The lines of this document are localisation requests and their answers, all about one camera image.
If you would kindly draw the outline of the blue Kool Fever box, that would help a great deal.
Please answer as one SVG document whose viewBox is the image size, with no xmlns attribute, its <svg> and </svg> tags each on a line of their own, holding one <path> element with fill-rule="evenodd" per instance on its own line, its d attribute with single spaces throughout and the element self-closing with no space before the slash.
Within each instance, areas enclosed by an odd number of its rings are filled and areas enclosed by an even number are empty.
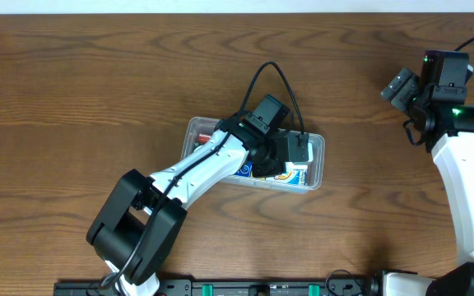
<svg viewBox="0 0 474 296">
<path fill-rule="evenodd" d="M 244 178 L 256 178 L 263 181 L 269 181 L 274 183 L 290 184 L 296 186 L 304 186 L 307 182 L 308 170 L 307 171 L 285 171 L 282 174 L 278 174 L 272 177 L 257 177 L 253 175 L 253 162 L 246 162 L 240 170 L 234 173 L 234 176 Z"/>
</svg>

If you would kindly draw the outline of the white Panadol box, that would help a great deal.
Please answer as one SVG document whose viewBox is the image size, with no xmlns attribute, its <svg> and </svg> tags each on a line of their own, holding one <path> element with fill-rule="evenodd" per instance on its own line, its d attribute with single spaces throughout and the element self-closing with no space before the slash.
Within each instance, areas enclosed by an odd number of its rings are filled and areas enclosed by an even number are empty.
<svg viewBox="0 0 474 296">
<path fill-rule="evenodd" d="M 314 157 L 311 152 L 308 153 L 309 158 L 301 162 L 285 162 L 286 171 L 307 171 L 309 166 L 313 163 Z"/>
</svg>

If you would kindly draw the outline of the red orange Panadol box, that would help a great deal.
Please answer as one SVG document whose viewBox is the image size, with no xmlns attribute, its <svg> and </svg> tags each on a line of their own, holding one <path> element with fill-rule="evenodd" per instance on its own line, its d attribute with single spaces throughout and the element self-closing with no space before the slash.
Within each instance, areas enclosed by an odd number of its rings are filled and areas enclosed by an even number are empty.
<svg viewBox="0 0 474 296">
<path fill-rule="evenodd" d="M 211 140 L 211 134 L 199 133 L 197 136 L 197 143 L 199 145 L 204 145 Z"/>
</svg>

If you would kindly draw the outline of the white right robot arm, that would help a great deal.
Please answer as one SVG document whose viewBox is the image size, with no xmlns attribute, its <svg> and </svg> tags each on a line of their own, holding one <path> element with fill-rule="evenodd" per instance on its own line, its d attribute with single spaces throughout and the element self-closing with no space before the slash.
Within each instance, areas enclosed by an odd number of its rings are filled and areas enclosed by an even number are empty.
<svg viewBox="0 0 474 296">
<path fill-rule="evenodd" d="M 474 106 L 465 103 L 473 73 L 467 53 L 428 50 L 421 74 L 404 67 L 381 93 L 407 116 L 402 126 L 409 142 L 425 147 L 441 175 L 457 266 L 437 279 L 383 271 L 375 295 L 474 295 Z"/>
</svg>

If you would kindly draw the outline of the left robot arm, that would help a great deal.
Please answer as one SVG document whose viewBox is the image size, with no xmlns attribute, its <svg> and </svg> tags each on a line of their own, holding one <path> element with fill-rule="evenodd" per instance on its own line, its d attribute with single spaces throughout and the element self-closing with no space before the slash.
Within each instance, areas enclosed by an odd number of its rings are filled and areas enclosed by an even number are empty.
<svg viewBox="0 0 474 296">
<path fill-rule="evenodd" d="M 240 109 L 220 120 L 207 142 L 177 164 L 148 176 L 132 169 L 114 186 L 90 226 L 86 241 L 110 265 L 96 286 L 120 295 L 154 294 L 156 272 L 170 253 L 188 208 L 213 185 L 247 161 L 253 175 L 272 177 L 289 162 L 309 160 L 309 135 L 282 130 L 290 116 L 301 119 L 271 95 L 254 111 Z"/>
</svg>

